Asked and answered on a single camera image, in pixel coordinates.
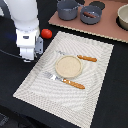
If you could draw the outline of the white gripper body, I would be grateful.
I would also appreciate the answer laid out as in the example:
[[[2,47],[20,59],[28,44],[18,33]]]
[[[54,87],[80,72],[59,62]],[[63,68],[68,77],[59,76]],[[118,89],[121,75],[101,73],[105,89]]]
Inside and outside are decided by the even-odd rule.
[[[36,54],[43,53],[43,39],[40,37],[39,29],[32,31],[16,30],[17,40],[16,44],[20,48],[20,56],[32,61]]]

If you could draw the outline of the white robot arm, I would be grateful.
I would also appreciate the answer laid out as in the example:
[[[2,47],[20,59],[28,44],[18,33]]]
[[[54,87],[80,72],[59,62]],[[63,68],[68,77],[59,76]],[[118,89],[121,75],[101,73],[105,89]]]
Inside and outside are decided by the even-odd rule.
[[[40,35],[36,0],[3,1],[7,5],[16,27],[16,44],[20,48],[20,56],[33,60],[36,56],[36,42]]]

